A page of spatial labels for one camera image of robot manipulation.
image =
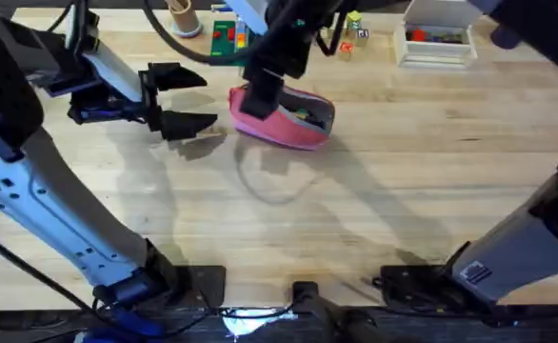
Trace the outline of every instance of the wooden table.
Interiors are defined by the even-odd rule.
[[[45,29],[60,10],[21,9]],[[333,135],[316,152],[237,133],[229,120],[236,68],[211,68],[170,50],[140,10],[95,10],[101,38],[134,69],[183,62],[206,88],[170,91],[167,109],[219,114],[201,139],[166,143],[132,123],[79,127],[69,98],[40,93],[45,127],[82,181],[169,258],[227,267],[227,306],[289,302],[295,280],[350,305],[378,304],[363,279],[389,264],[443,263],[520,205],[558,162],[558,68],[523,46],[494,48],[494,25],[475,26],[480,55],[468,71],[398,69],[390,32],[400,15],[366,14],[371,38],[350,62],[313,50],[288,84],[331,99]],[[159,11],[163,23],[169,14]],[[199,17],[211,27],[211,14]],[[209,52],[209,32],[188,43]],[[0,214],[0,241],[80,297],[82,275]],[[558,276],[505,303],[558,303]],[[68,309],[70,302],[0,258],[0,310]]]

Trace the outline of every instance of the white box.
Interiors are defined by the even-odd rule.
[[[482,15],[467,0],[413,0],[404,21],[393,32],[395,56],[400,67],[465,69],[478,58],[471,38],[471,24]],[[412,42],[407,30],[461,33],[464,44]]]

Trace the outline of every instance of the cylindrical container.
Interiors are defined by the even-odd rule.
[[[173,33],[182,38],[191,38],[201,32],[203,25],[196,17],[191,0],[165,0],[165,2],[175,21],[172,26]]]

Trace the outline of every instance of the green object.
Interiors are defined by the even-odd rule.
[[[229,30],[235,30],[234,39],[229,41]],[[220,32],[221,35],[218,38],[213,37],[214,32]],[[229,56],[234,54],[234,46],[236,43],[236,23],[233,20],[216,20],[213,22],[213,31],[211,32],[211,56]],[[248,46],[253,42],[254,35],[249,34]],[[227,66],[245,66],[246,61],[240,60]]]

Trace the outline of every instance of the red object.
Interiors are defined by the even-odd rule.
[[[414,30],[410,40],[414,42],[425,42],[425,32],[421,29]]]
[[[343,42],[343,43],[340,44],[339,49],[342,52],[352,52],[353,51],[353,45],[351,43]]]

